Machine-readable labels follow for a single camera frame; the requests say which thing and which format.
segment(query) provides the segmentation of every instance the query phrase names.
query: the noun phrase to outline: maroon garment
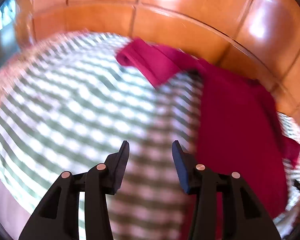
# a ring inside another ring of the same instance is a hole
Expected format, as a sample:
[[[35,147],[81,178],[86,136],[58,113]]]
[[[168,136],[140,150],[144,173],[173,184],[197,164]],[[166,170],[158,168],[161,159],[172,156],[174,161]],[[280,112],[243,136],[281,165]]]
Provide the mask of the maroon garment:
[[[117,61],[138,68],[154,87],[180,71],[197,70],[204,80],[198,163],[221,174],[239,172],[272,218],[284,212],[288,192],[282,158],[295,164],[300,145],[282,135],[274,100],[257,80],[168,46],[148,45],[141,39],[123,48]],[[187,238],[191,213],[189,209],[181,239]],[[220,205],[217,217],[220,236]]]

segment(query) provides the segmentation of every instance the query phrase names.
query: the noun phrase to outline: bed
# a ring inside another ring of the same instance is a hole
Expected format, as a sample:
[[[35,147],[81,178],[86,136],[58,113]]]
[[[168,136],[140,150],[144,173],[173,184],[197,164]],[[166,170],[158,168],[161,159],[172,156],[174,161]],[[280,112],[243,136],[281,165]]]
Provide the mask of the bed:
[[[15,56],[0,70],[0,179],[29,213],[62,171],[86,172],[123,140],[130,159],[122,187],[107,199],[115,239],[176,239],[186,197],[171,144],[195,151],[204,84],[181,73],[154,89],[115,53],[130,38],[111,33],[55,35]],[[278,113],[286,136],[300,143],[294,119]],[[296,169],[283,160],[289,212],[300,199]],[[80,195],[79,234],[84,233]],[[280,223],[287,214],[277,217]]]

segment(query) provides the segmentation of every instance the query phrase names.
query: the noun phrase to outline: silver screw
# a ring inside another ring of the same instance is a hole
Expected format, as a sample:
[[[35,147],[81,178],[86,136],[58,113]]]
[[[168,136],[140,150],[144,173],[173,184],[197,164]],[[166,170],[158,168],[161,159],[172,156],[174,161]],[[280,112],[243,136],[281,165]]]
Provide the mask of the silver screw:
[[[235,178],[235,179],[239,179],[239,178],[240,178],[240,173],[234,171],[234,172],[231,173],[231,176],[232,176],[233,178]]]
[[[70,176],[70,172],[69,171],[65,171],[61,174],[61,178],[66,179]]]
[[[106,165],[104,163],[100,163],[97,165],[97,170],[98,171],[103,171],[106,168]]]
[[[204,171],[206,166],[204,166],[203,164],[197,164],[195,166],[195,168],[198,170],[198,171]]]

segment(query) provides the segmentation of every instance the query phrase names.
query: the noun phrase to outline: mattress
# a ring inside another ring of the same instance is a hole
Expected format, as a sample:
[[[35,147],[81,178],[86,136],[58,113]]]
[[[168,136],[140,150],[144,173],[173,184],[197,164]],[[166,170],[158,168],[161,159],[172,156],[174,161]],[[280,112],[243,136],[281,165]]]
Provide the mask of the mattress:
[[[129,41],[110,33],[69,33],[2,70],[0,179],[32,213],[61,172],[87,172],[127,140],[130,158],[121,189],[107,198],[114,238],[176,239],[186,196],[171,145],[179,140],[194,153],[203,84],[180,73],[154,89],[137,69],[115,60]],[[278,116],[285,135],[300,142],[293,118]],[[300,181],[300,158],[295,170],[283,163],[289,211],[300,198],[292,187],[294,179]],[[85,239],[84,194],[79,234]]]

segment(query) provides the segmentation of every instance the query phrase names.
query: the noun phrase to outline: metal pin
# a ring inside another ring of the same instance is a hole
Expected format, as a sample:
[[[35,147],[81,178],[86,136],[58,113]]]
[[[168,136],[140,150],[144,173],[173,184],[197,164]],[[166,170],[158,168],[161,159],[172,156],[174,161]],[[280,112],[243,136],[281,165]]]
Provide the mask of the metal pin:
[[[232,176],[233,178],[235,178],[235,179],[238,179],[238,178],[240,178],[240,173],[234,171],[234,172],[231,173],[231,176]]]
[[[195,168],[198,170],[198,171],[204,171],[206,166],[204,166],[203,164],[197,164],[195,166]]]
[[[103,171],[106,168],[106,165],[104,163],[100,163],[97,165],[97,170],[98,171]]]
[[[61,178],[66,179],[70,176],[70,172],[69,171],[65,171],[61,174]]]

